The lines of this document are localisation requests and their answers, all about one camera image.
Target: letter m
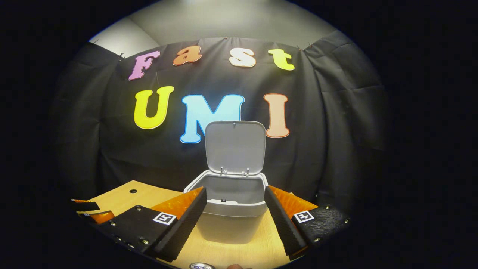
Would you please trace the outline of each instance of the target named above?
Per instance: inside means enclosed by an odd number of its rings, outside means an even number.
[[[240,121],[240,108],[244,100],[243,96],[228,94],[222,98],[216,111],[212,112],[204,96],[198,94],[184,96],[186,128],[184,135],[181,136],[181,142],[195,144],[201,141],[201,136],[197,134],[196,123],[199,124],[201,131],[206,135],[204,130],[210,122]]]

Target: table surface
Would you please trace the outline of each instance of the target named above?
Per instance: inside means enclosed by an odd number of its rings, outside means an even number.
[[[111,210],[118,216],[135,205],[151,208],[180,194],[182,194],[180,191],[162,189],[132,180],[89,199],[96,202],[100,210],[86,213]],[[240,264],[243,268],[272,269],[290,262],[269,210],[264,214],[252,241],[247,244],[232,245],[206,241],[196,226],[176,260],[160,261],[184,269],[189,269],[189,264],[194,262],[208,263],[216,269],[226,269],[231,264]]]

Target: pink letter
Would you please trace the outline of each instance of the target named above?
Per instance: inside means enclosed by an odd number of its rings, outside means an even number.
[[[151,53],[136,57],[136,64],[134,65],[133,73],[128,78],[128,80],[142,78],[144,76],[143,67],[144,67],[144,70],[148,70],[148,68],[152,64],[152,59],[150,57],[157,58],[159,57],[159,53],[160,53],[159,51],[155,51],[155,52],[151,52]]]
[[[289,129],[285,127],[285,102],[287,96],[278,93],[264,95],[264,100],[269,103],[269,129],[266,136],[270,138],[281,138],[289,135]]]

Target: trash can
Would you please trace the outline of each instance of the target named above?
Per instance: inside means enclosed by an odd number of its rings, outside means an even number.
[[[266,130],[259,122],[211,122],[205,129],[209,170],[184,192],[204,186],[207,204],[197,222],[202,237],[226,244],[251,241],[267,206],[264,201]]]

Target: trash bin lid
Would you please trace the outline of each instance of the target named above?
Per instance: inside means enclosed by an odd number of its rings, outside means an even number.
[[[264,166],[266,129],[253,121],[219,121],[206,126],[207,166],[215,173],[259,174]]]

